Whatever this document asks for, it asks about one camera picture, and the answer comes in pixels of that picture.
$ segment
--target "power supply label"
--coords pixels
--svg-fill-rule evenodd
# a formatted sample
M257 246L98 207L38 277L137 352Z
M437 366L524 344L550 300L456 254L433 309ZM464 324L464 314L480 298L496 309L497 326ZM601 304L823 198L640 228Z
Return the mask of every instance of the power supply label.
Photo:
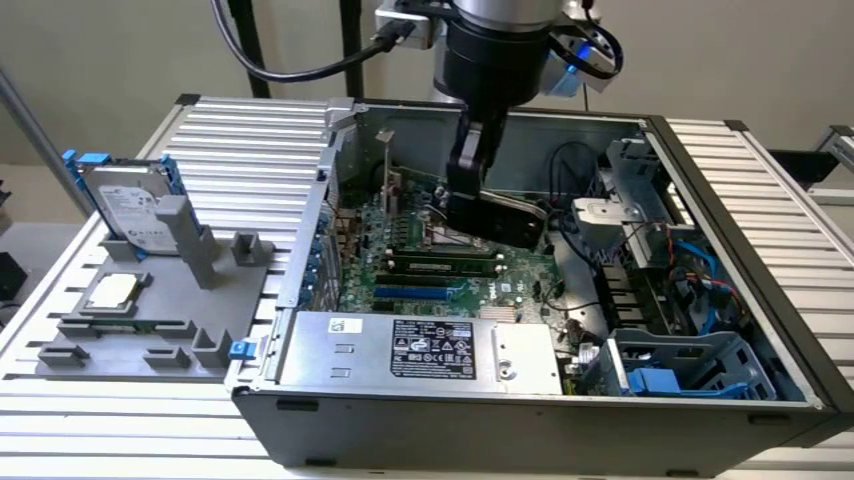
M396 377L477 380L473 324L396 320L392 373Z

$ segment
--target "sticker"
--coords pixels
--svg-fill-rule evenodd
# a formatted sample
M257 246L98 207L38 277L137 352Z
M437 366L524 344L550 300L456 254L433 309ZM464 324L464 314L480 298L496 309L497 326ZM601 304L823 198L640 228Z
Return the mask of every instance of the sticker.
M158 200L143 188L102 185L99 193L122 233L134 245L151 253L178 253L175 238L158 220Z
M396 320L392 373L406 378L477 380L473 324Z
M362 319L330 318L330 333L362 333Z

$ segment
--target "blue plastic clip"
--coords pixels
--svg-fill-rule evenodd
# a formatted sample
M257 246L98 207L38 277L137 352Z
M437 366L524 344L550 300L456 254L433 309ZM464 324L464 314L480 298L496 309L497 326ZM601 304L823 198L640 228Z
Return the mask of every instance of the blue plastic clip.
M258 344L246 340L238 340L231 344L229 358L233 360L254 360Z
M629 372L629 387L638 396L721 398L736 400L748 393L744 382L726 386L721 390L682 390L677 374L666 368L638 368Z
M78 165L87 167L101 167L113 161L109 153L85 153L78 159Z

